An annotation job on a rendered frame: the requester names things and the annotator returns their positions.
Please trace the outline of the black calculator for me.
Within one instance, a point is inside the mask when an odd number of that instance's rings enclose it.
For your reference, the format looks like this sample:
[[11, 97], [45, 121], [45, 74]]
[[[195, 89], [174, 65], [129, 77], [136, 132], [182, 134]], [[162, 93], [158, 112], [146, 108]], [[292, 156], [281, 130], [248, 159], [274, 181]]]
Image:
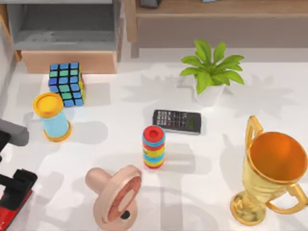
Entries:
[[200, 113], [156, 109], [152, 118], [153, 125], [165, 131], [201, 134]]

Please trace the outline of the stack of coloured rings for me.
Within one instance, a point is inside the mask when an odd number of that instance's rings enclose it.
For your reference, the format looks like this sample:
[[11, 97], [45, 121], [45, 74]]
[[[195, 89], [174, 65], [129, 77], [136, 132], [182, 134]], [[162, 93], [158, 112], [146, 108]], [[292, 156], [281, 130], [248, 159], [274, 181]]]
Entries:
[[151, 169], [162, 166], [165, 160], [165, 132], [159, 126], [148, 126], [142, 134], [143, 162]]

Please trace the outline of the green plant in white pot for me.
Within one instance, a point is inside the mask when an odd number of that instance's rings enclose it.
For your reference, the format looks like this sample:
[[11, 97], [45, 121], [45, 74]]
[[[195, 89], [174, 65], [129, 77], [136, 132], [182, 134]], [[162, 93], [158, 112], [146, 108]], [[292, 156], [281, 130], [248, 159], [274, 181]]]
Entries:
[[243, 69], [240, 61], [243, 56], [233, 54], [225, 57], [226, 44], [219, 43], [214, 50], [204, 39], [194, 42], [195, 55], [188, 55], [181, 62], [189, 67], [183, 69], [181, 76], [193, 76], [195, 80], [195, 98], [203, 106], [214, 106], [221, 96], [224, 87], [236, 82], [243, 85], [239, 74]]

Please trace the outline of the multicoloured puzzle cube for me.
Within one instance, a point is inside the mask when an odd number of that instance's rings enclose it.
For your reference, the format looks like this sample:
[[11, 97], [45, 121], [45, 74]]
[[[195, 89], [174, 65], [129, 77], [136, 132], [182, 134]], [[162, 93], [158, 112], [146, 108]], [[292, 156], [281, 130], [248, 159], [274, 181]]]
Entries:
[[65, 107], [83, 106], [85, 87], [79, 62], [51, 64], [49, 88], [61, 96]]

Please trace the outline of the yellow and blue canister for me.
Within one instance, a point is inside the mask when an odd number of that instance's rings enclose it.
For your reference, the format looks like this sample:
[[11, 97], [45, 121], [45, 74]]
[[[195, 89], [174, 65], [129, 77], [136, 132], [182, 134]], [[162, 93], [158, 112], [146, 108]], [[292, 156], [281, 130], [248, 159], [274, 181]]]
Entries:
[[70, 122], [64, 113], [62, 98], [57, 93], [46, 92], [35, 98], [33, 109], [41, 119], [44, 134], [52, 142], [61, 142], [72, 131]]

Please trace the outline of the pale wooden drawer front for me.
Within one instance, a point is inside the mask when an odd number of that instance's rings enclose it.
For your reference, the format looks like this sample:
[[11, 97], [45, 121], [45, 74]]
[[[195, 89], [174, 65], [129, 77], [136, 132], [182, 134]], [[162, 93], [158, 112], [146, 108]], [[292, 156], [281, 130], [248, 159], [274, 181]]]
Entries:
[[114, 74], [116, 51], [21, 51], [27, 71], [46, 74], [51, 64], [78, 62], [84, 74]]

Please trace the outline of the wooden open shelf unit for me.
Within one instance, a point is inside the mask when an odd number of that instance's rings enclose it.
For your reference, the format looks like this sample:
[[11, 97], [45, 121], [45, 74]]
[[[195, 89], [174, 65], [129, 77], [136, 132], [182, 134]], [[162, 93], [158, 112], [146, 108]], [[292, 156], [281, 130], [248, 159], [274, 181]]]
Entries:
[[124, 59], [175, 60], [202, 38], [248, 61], [308, 62], [308, 0], [123, 0]]

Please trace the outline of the dark box on shelf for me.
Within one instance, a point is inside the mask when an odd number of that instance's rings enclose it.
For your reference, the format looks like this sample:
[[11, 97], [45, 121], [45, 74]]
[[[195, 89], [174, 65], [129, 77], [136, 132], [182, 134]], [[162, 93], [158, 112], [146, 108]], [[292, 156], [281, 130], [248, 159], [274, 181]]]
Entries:
[[161, 0], [140, 0], [140, 6], [144, 8], [158, 8]]

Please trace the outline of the gold trophy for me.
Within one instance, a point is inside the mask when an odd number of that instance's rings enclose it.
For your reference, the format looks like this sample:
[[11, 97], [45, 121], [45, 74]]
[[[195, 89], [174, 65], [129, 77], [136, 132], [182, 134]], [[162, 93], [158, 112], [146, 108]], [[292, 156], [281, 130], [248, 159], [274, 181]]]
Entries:
[[230, 202], [233, 217], [253, 226], [266, 209], [289, 215], [308, 206], [308, 196], [298, 184], [308, 167], [308, 156], [299, 142], [280, 132], [264, 132], [252, 115], [246, 125], [243, 161], [244, 191]]

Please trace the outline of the grey rounded box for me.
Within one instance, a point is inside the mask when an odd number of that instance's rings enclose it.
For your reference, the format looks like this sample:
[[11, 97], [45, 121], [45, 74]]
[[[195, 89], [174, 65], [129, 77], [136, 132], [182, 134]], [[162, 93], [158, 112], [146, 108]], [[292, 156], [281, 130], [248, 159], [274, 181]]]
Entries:
[[26, 127], [0, 119], [0, 135], [4, 135], [6, 143], [15, 146], [25, 146], [29, 141], [29, 132]]

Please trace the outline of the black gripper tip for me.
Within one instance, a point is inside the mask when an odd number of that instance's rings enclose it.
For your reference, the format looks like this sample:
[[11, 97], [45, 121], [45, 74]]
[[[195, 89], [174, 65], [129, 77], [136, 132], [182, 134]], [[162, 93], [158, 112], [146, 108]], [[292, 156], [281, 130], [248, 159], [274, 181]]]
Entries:
[[11, 135], [7, 132], [0, 130], [0, 162], [2, 161], [1, 151], [6, 146], [6, 144], [10, 141]]

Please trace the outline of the red and black stapler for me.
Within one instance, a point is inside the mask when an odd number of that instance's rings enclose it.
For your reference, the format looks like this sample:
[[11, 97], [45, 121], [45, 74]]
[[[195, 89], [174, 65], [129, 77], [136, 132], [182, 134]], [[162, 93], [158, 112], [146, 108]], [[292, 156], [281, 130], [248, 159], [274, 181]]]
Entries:
[[17, 169], [12, 178], [0, 174], [5, 187], [0, 198], [0, 231], [6, 231], [32, 194], [38, 177], [25, 169]]

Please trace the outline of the wooden cabinet frame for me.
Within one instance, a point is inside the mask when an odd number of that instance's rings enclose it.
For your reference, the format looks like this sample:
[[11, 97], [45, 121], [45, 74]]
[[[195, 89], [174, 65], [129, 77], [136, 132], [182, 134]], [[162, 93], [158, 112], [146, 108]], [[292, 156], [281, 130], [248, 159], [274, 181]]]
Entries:
[[[12, 48], [12, 39], [10, 34], [10, 28], [9, 28], [9, 20], [8, 20], [8, 14], [7, 14], [7, 5], [6, 4], [0, 4], [0, 23], [3, 26], [4, 33], [11, 45]], [[21, 51], [13, 50], [15, 60], [17, 62], [20, 62], [22, 59]]]

